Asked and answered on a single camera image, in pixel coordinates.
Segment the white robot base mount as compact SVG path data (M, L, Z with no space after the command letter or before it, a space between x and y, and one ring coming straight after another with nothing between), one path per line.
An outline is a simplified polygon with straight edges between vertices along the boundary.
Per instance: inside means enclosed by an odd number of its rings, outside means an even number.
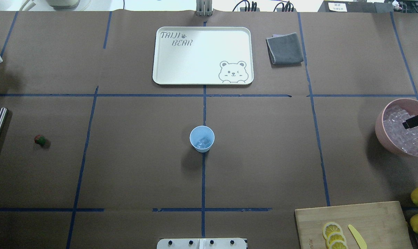
M243 238L165 238L157 243L157 249L247 249Z

